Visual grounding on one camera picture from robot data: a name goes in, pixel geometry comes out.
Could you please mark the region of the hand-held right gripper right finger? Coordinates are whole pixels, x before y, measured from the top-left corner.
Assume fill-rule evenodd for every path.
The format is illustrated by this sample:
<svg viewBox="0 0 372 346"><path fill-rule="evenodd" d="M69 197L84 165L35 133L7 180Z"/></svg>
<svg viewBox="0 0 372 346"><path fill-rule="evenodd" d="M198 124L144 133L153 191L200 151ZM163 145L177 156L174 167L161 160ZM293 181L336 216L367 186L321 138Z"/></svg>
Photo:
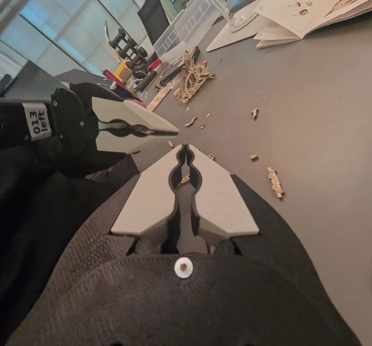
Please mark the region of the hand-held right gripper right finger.
<svg viewBox="0 0 372 346"><path fill-rule="evenodd" d="M186 144L189 182L193 186L188 207L194 237L211 254L221 241L254 236L259 232L233 175L198 148Z"/></svg>

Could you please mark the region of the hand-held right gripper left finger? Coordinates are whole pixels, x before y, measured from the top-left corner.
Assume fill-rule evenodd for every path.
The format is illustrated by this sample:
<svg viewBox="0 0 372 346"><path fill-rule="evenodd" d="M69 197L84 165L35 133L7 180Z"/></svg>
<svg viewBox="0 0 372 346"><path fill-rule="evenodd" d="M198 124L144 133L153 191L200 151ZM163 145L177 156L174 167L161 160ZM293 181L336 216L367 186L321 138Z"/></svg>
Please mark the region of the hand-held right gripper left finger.
<svg viewBox="0 0 372 346"><path fill-rule="evenodd" d="M182 181L186 145L178 145L141 173L111 233L161 246L174 254L180 236L180 208L176 188Z"/></svg>

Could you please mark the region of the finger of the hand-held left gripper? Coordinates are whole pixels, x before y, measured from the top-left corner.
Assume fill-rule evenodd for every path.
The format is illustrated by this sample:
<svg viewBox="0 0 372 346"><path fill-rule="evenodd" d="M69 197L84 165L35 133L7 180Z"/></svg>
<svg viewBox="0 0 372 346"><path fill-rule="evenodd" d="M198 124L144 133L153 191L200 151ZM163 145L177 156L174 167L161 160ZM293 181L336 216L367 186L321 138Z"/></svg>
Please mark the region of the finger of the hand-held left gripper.
<svg viewBox="0 0 372 346"><path fill-rule="evenodd" d="M147 134L178 134L179 130L164 118L134 100L123 102L92 97L92 110L100 129L131 128Z"/></svg>
<svg viewBox="0 0 372 346"><path fill-rule="evenodd" d="M150 128L125 122L99 122L98 130L96 148L100 152L133 154L174 138L174 126L170 124Z"/></svg>

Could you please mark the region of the wooden track chain part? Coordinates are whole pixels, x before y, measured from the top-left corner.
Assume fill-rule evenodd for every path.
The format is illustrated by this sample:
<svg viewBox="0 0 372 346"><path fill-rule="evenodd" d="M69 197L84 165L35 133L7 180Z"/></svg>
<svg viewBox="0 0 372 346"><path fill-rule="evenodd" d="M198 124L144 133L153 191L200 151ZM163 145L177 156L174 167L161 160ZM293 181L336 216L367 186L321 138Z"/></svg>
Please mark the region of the wooden track chain part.
<svg viewBox="0 0 372 346"><path fill-rule="evenodd" d="M280 179L277 175L277 171L271 167L268 167L267 171L268 171L268 177L272 183L272 189L274 190L276 196L279 199L282 199L283 195L285 194L285 191L282 189Z"/></svg>

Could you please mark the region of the wooden model vehicle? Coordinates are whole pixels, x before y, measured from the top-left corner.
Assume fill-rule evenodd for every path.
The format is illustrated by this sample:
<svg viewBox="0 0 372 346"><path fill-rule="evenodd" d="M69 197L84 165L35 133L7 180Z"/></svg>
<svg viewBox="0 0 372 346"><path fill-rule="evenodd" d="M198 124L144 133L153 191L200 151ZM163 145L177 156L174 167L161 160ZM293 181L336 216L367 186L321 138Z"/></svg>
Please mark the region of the wooden model vehicle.
<svg viewBox="0 0 372 346"><path fill-rule="evenodd" d="M184 52L179 88L174 93L180 103L188 103L207 79L214 79L216 76L214 72L208 70L207 61L197 62L199 55L198 46Z"/></svg>

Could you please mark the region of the wooden sheet gear cutouts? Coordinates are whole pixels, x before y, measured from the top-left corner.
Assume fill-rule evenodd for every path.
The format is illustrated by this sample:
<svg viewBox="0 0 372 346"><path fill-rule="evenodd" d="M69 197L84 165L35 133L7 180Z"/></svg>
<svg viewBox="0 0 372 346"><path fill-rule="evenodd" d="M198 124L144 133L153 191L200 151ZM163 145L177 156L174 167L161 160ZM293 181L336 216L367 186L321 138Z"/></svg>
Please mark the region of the wooden sheet gear cutouts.
<svg viewBox="0 0 372 346"><path fill-rule="evenodd" d="M160 89L155 98L148 104L146 109L153 112L172 89L172 86L166 86Z"/></svg>

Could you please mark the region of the black cylinder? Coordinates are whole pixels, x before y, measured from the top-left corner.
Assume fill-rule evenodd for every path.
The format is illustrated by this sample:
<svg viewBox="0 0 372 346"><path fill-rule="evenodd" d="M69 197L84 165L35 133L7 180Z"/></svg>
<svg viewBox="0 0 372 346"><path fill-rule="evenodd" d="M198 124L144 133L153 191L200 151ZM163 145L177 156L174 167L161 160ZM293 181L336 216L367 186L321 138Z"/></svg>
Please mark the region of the black cylinder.
<svg viewBox="0 0 372 346"><path fill-rule="evenodd" d="M150 84L151 82L156 78L157 72L155 70L151 71L146 75L144 79L139 81L139 83L136 86L137 92L143 92Z"/></svg>

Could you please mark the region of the yellow black object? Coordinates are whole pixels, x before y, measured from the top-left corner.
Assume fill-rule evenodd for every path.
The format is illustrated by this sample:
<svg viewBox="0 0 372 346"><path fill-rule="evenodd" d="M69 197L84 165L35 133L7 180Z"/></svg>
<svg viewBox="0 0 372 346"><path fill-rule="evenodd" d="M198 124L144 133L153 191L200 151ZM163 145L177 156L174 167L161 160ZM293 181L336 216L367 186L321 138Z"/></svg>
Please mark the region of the yellow black object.
<svg viewBox="0 0 372 346"><path fill-rule="evenodd" d="M116 71L113 73L115 78L117 78L121 83L126 84L128 79L131 78L133 75L132 69L130 69L133 66L131 61L124 60L121 65L116 69Z"/></svg>

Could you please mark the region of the dark grey flat panel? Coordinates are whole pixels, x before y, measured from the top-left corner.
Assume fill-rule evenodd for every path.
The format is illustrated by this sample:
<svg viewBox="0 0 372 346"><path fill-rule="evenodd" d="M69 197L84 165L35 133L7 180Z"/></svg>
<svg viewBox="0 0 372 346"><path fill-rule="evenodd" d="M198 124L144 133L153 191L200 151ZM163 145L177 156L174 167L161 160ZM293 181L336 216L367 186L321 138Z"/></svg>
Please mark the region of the dark grey flat panel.
<svg viewBox="0 0 372 346"><path fill-rule="evenodd" d="M113 81L107 79L106 77L102 77L100 75L92 74L83 70L79 69L72 69L62 74L55 75L53 77L61 84L65 85L66 87L70 87L72 84L80 84L80 83L93 83L93 84L100 84L111 86Z"/></svg>

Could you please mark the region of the black kit box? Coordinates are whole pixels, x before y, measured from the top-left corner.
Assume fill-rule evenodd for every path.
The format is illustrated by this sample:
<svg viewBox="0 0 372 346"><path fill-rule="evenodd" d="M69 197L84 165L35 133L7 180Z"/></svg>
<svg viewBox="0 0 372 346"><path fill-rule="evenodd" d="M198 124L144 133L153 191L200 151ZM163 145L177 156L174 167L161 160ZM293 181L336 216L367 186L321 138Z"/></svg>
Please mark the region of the black kit box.
<svg viewBox="0 0 372 346"><path fill-rule="evenodd" d="M179 63L174 63L172 65L167 65L166 69L162 72L160 77L157 80L157 83L155 85L156 89L162 89L165 87L168 83L170 83L174 77L176 77L181 71L184 66L184 62L181 61Z"/></svg>

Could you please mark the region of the black dumbbell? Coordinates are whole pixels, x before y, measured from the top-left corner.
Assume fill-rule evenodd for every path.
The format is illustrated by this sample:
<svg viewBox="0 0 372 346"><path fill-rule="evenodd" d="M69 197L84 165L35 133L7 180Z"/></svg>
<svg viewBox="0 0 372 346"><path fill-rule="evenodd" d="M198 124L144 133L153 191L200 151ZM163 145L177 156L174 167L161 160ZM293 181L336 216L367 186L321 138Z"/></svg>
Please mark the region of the black dumbbell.
<svg viewBox="0 0 372 346"><path fill-rule="evenodd" d="M127 36L127 33L121 27L118 28L118 34L116 37L116 41L117 41L118 46L119 46L119 43L122 41L125 43L125 47L122 48L125 51L133 50L137 46L137 43L135 42L135 40L132 37Z"/></svg>
<svg viewBox="0 0 372 346"><path fill-rule="evenodd" d="M132 54L128 57L128 60L133 64L146 63L146 57L148 56L147 51L143 47L130 46Z"/></svg>

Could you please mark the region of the black screen yellow icon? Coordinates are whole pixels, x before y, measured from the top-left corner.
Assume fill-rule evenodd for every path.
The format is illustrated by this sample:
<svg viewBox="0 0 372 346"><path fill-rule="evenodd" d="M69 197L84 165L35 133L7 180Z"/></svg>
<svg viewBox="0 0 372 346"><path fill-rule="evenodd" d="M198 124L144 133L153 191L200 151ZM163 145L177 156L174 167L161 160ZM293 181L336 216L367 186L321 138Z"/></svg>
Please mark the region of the black screen yellow icon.
<svg viewBox="0 0 372 346"><path fill-rule="evenodd" d="M68 89L57 79L43 69L28 61L10 86L1 94L1 100L6 102L51 102L55 90Z"/></svg>

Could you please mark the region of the black monitor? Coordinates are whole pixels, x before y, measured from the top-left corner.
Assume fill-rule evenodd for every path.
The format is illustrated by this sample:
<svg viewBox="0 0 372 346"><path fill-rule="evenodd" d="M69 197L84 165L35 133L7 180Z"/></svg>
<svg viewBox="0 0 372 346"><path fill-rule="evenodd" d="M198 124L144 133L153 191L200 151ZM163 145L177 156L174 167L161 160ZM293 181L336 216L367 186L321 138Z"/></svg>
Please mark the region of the black monitor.
<svg viewBox="0 0 372 346"><path fill-rule="evenodd" d="M170 22L160 0L145 0L142 8L137 12L152 46L166 31Z"/></svg>

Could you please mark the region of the clear plastic organizer box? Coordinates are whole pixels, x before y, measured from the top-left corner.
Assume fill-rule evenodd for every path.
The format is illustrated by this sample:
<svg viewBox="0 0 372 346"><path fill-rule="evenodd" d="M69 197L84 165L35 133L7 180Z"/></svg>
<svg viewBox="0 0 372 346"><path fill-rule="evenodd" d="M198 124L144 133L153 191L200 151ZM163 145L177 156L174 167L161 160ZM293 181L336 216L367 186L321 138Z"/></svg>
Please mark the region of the clear plastic organizer box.
<svg viewBox="0 0 372 346"><path fill-rule="evenodd" d="M221 14L209 0L190 0L153 45L158 58L169 64L202 40Z"/></svg>

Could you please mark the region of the small open instruction booklet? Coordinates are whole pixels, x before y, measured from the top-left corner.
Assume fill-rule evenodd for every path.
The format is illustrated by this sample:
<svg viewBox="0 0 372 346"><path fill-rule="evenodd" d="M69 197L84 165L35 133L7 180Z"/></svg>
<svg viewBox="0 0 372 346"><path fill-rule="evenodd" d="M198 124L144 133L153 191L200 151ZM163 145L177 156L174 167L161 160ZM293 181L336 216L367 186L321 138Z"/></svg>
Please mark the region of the small open instruction booklet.
<svg viewBox="0 0 372 346"><path fill-rule="evenodd" d="M325 26L371 11L372 0L262 0L255 12L267 19L254 39L257 50L302 40Z"/></svg>

